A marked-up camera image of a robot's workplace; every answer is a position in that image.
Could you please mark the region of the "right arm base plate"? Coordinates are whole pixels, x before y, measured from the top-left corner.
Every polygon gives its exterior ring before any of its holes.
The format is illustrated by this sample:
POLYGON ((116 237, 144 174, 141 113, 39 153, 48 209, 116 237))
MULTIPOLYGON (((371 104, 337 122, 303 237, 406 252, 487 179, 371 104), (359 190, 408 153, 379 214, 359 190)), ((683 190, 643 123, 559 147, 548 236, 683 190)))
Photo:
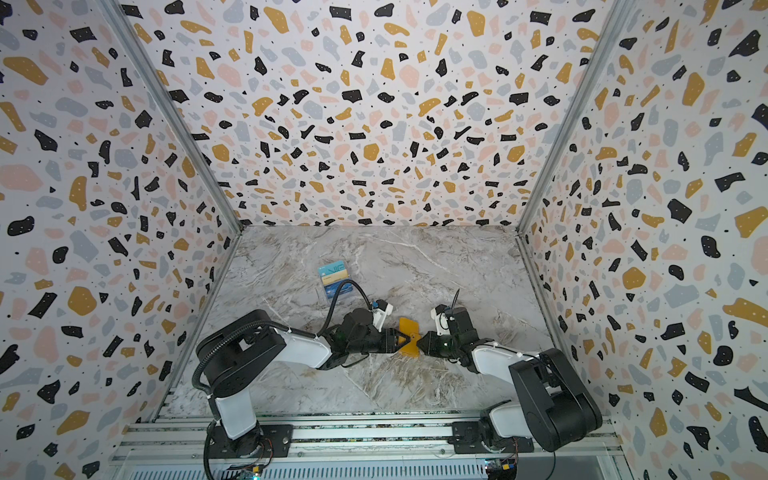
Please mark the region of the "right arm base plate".
POLYGON ((503 438, 492 428, 488 419, 458 421, 451 424, 448 443, 457 454, 503 454, 532 453, 534 443, 531 438, 513 436, 503 438))

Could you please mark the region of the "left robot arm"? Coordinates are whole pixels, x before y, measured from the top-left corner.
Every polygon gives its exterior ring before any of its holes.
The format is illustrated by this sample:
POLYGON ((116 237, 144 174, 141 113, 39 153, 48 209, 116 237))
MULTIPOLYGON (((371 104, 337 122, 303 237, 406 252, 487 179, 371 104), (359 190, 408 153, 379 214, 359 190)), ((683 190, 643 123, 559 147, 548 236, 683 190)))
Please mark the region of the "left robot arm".
POLYGON ((228 440, 256 435, 259 422, 248 390, 263 370, 275 362, 330 370, 343 367, 352 354, 394 354, 411 337, 383 326, 390 311, 390 306, 357 308, 341 323, 313 334, 277 323, 264 310, 254 310, 201 341, 191 383, 206 396, 228 440))

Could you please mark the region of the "yellow card holder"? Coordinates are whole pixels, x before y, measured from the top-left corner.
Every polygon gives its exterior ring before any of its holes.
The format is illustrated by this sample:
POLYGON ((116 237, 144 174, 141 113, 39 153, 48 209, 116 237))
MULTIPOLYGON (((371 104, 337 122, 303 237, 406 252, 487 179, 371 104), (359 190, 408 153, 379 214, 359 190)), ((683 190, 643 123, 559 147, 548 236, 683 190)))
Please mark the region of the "yellow card holder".
POLYGON ((409 358, 419 358, 421 356, 421 351, 419 350, 417 342, 421 339, 420 326, 418 322, 414 320, 412 321, 413 321, 413 337, 408 338, 408 340, 411 340, 413 343, 413 356, 409 358))

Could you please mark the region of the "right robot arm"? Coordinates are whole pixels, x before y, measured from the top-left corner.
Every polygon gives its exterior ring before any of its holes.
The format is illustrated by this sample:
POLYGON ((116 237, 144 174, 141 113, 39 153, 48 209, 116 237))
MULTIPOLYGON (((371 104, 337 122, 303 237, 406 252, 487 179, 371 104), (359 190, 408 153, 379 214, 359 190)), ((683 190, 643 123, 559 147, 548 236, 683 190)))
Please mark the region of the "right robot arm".
POLYGON ((463 307, 440 304, 431 317, 436 329, 417 342, 423 354, 501 380, 516 396, 476 421, 456 423, 456 449, 510 453, 517 440, 530 438, 554 452, 602 427, 600 408, 561 350, 525 353, 482 338, 463 307))

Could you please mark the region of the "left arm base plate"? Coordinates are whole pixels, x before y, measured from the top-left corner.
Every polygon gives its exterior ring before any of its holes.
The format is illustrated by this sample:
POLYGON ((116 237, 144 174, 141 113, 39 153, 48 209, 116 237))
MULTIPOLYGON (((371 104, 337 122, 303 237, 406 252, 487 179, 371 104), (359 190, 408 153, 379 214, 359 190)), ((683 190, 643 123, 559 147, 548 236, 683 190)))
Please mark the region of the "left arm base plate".
POLYGON ((209 459, 232 459, 233 461, 285 458, 292 443, 294 428, 290 424, 260 425, 238 439, 231 439, 223 426, 216 425, 203 453, 209 459))

